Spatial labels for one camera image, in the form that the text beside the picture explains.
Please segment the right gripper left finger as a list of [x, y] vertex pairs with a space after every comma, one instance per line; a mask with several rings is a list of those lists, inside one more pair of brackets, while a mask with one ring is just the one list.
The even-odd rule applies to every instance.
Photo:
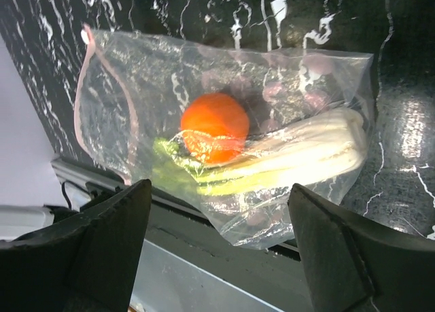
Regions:
[[127, 311], [152, 203], [142, 179], [1, 242], [2, 311]]

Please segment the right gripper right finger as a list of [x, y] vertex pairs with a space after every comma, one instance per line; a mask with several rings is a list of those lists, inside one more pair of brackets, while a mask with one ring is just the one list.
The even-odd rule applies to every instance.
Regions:
[[344, 209], [300, 184], [288, 201], [315, 311], [433, 311], [434, 241]]

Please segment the fake green celery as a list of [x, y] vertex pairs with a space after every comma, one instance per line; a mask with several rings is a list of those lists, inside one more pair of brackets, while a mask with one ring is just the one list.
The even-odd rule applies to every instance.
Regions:
[[366, 158], [367, 136], [363, 116], [338, 107], [269, 133], [226, 164], [207, 167], [164, 139], [155, 141], [154, 153], [156, 187], [171, 194], [226, 196], [311, 185], [352, 172]]

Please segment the clear zip top bag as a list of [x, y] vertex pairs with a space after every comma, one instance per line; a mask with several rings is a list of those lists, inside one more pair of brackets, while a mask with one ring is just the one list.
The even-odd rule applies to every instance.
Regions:
[[74, 131], [125, 184], [149, 179], [230, 244], [294, 238], [295, 184], [339, 204], [375, 123], [373, 56], [216, 48], [84, 25]]

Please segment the fake orange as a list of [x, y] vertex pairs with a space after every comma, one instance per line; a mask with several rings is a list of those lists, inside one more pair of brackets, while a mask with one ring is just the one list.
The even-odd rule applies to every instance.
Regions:
[[205, 164], [222, 164], [244, 150], [249, 118], [231, 96], [208, 93], [195, 99], [183, 113], [181, 133], [193, 157]]

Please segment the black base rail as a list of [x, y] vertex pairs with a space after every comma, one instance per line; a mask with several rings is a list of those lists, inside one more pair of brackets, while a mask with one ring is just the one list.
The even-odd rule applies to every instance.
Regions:
[[219, 235], [202, 213], [157, 189], [152, 190], [145, 237], [279, 309], [312, 309], [294, 240], [262, 251], [234, 247]]

